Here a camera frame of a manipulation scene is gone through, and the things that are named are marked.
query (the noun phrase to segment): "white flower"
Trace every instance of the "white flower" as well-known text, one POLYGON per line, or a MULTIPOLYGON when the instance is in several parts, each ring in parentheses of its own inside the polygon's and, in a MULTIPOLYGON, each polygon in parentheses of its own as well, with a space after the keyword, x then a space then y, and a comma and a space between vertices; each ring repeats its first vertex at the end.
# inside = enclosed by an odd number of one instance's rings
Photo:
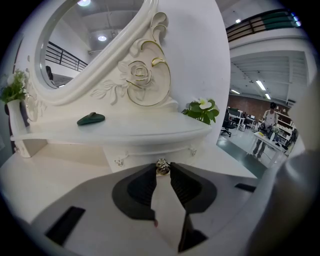
POLYGON ((12 85, 15 81, 15 75, 14 74, 11 74, 8 79, 6 80, 8 86, 12 85))
POLYGON ((200 103, 200 109, 202 110, 209 109, 212 106, 212 103, 204 98, 197 99, 196 102, 200 103))

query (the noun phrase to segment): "shelf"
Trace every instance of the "shelf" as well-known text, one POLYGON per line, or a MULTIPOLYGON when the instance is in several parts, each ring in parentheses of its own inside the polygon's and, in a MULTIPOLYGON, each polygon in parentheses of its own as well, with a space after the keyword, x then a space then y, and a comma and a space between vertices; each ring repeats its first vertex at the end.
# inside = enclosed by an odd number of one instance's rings
POLYGON ((77 125, 79 118, 59 119, 26 128, 12 141, 44 139, 90 145, 153 145, 205 136, 210 125, 179 112, 137 113, 106 117, 102 122, 77 125))
POLYGON ((278 134, 278 136, 281 137, 281 138, 284 138, 285 140, 288 141, 288 139, 287 139, 286 137, 284 137, 284 136, 282 136, 282 135, 280 135, 280 134, 278 134))
POLYGON ((286 118, 290 118, 291 119, 291 117, 290 116, 288 116, 288 115, 285 115, 285 114, 282 114, 282 113, 280 113, 280 112, 276 112, 278 115, 281 115, 281 116, 284 116, 284 117, 286 117, 286 118))
POLYGON ((279 127, 279 126, 277 126, 280 130, 282 130, 282 131, 285 131, 286 133, 288 133, 288 134, 292 134, 292 131, 291 132, 289 132, 289 131, 287 131, 287 130, 285 130, 285 129, 282 129, 281 127, 279 127))
POLYGON ((282 123, 286 124, 287 126, 290 126, 290 127, 293 128, 293 126, 292 126, 291 124, 288 124, 287 122, 281 121, 281 120, 279 120, 279 119, 278 119, 278 122, 282 122, 282 123))

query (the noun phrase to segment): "office desk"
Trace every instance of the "office desk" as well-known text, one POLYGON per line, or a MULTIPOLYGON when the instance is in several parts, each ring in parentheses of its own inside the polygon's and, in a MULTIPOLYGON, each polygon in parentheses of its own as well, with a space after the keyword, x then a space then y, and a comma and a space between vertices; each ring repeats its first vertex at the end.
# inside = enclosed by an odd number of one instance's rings
POLYGON ((268 168, 270 168, 274 164, 274 162, 278 159, 280 154, 282 154, 285 151, 285 149, 282 146, 277 146, 276 145, 276 143, 277 143, 276 141, 271 141, 268 137, 261 136, 258 132, 255 132, 253 135, 254 135, 254 139, 253 139, 253 142, 252 142, 252 146, 251 146, 250 152, 254 151, 258 140, 261 140, 262 142, 266 143, 268 146, 270 146, 273 149, 275 149, 275 154, 274 154, 273 158, 270 160, 270 162, 269 162, 269 164, 267 166, 268 168))
POLYGON ((256 120, 254 120, 254 119, 252 119, 252 118, 250 118, 250 117, 247 117, 246 119, 252 121, 252 124, 251 124, 251 129, 252 129, 252 127, 255 126, 256 120))
POLYGON ((240 127, 241 121, 242 121, 242 124, 244 124, 244 121, 245 121, 245 118, 244 118, 244 117, 236 116, 236 115, 233 115, 233 114, 229 114, 229 117, 233 117, 233 118, 238 118, 238 119, 239 119, 238 127, 236 128, 237 130, 238 130, 239 127, 240 127))

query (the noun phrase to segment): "oval mirror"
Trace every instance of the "oval mirror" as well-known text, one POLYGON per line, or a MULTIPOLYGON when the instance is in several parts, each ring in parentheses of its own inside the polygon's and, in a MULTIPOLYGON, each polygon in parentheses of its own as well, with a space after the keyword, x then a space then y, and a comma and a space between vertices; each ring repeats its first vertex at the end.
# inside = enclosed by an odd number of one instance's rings
POLYGON ((55 89, 82 72, 127 26, 143 0, 81 0, 58 21, 49 37, 42 76, 55 89))

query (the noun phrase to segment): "gold trim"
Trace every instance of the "gold trim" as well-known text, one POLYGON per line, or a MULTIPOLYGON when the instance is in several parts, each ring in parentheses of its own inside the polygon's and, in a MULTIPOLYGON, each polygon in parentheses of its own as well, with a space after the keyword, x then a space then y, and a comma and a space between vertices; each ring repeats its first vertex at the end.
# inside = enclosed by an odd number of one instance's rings
POLYGON ((161 99, 160 101, 158 101, 158 102, 155 103, 155 104, 152 104, 152 105, 141 105, 141 104, 135 102, 135 101, 130 97, 129 92, 128 92, 128 89, 129 89, 129 88, 127 88, 127 89, 126 89, 126 94, 128 95, 130 101, 132 101, 134 104, 137 104, 137 105, 139 105, 139 106, 141 106, 141 107, 152 107, 152 106, 157 105, 157 104, 159 104, 160 102, 162 102, 162 101, 169 95, 170 88, 171 88, 171 73, 170 73, 170 68, 169 68, 168 63, 167 63, 163 58, 156 57, 156 58, 154 58, 154 59, 151 61, 152 67, 158 65, 159 63, 165 64, 165 65, 167 66, 167 68, 168 68, 168 71, 169 71, 169 89, 168 89, 166 95, 164 96, 163 99, 161 99))
MULTIPOLYGON (((137 67, 136 70, 143 70, 143 68, 142 67, 137 67)), ((135 74, 135 76, 136 77, 143 77, 144 75, 143 74, 135 74)))
POLYGON ((162 25, 162 24, 159 24, 159 25, 156 25, 153 29, 152 29, 152 37, 153 37, 153 40, 156 42, 157 40, 155 39, 155 36, 154 36, 154 33, 155 33, 155 28, 156 27, 164 27, 164 31, 167 30, 167 27, 165 25, 162 25))
POLYGON ((171 85, 171 72, 170 72, 170 68, 169 68, 169 65, 168 63, 163 59, 163 58, 159 58, 159 57, 156 57, 154 58, 152 61, 151 61, 151 66, 154 67, 156 65, 158 65, 159 63, 163 63, 167 66, 168 70, 169 70, 169 75, 170 75, 170 85, 171 85))
POLYGON ((152 40, 147 40, 147 41, 144 41, 142 44, 141 44, 141 51, 143 51, 143 46, 145 43, 153 43, 155 44, 156 46, 158 46, 158 48, 160 49, 160 51, 162 52, 163 55, 165 55, 164 51, 162 50, 161 46, 159 44, 157 44, 155 41, 152 41, 152 40))
POLYGON ((131 65, 131 64, 133 64, 133 63, 136 63, 136 62, 141 62, 143 65, 145 65, 145 66, 146 66, 146 63, 144 63, 144 62, 143 62, 143 61, 141 61, 141 60, 135 60, 135 61, 133 61, 133 62, 129 63, 129 65, 131 65))
POLYGON ((151 21, 151 27, 152 27, 152 24, 154 23, 154 19, 155 19, 155 16, 156 16, 157 14, 164 14, 165 18, 164 18, 164 20, 161 21, 161 22, 165 22, 166 19, 167 19, 167 15, 166 15, 164 12, 159 11, 159 12, 157 12, 155 15, 153 15, 153 18, 152 18, 152 21, 151 21))
MULTIPOLYGON (((151 73, 150 80, 145 85, 149 84, 151 82, 151 79, 152 79, 152 71, 151 70, 149 70, 149 71, 151 73)), ((144 80, 146 80, 146 79, 136 79, 136 81, 144 81, 144 80)))
POLYGON ((152 105, 141 105, 141 104, 139 104, 139 103, 136 103, 136 102, 130 97, 129 92, 128 92, 128 89, 126 89, 126 94, 128 95, 129 100, 132 101, 134 104, 137 104, 137 105, 139 105, 139 106, 141 106, 141 107, 152 107, 152 106, 154 106, 154 105, 159 104, 160 102, 162 102, 162 101, 168 96, 169 92, 170 92, 170 87, 169 87, 168 92, 167 92, 166 95, 164 96, 164 98, 163 98, 162 100, 160 100, 159 102, 157 102, 156 104, 152 104, 152 105))
MULTIPOLYGON (((129 67, 131 64, 135 63, 135 62, 141 62, 141 63, 143 63, 143 65, 140 65, 140 66, 144 67, 144 68, 146 69, 146 71, 148 71, 148 68, 147 68, 146 63, 144 63, 143 61, 140 61, 140 60, 135 60, 135 61, 131 62, 131 63, 128 65, 128 67, 129 67)), ((135 65, 130 68, 130 73, 131 73, 131 75, 134 76, 134 74, 132 74, 132 68, 133 68, 133 67, 135 67, 135 65)))
POLYGON ((129 84, 132 84, 133 86, 135 86, 135 87, 138 87, 139 89, 143 89, 143 88, 141 88, 139 85, 136 85, 135 83, 133 83, 133 82, 130 82, 129 80, 126 80, 129 84))

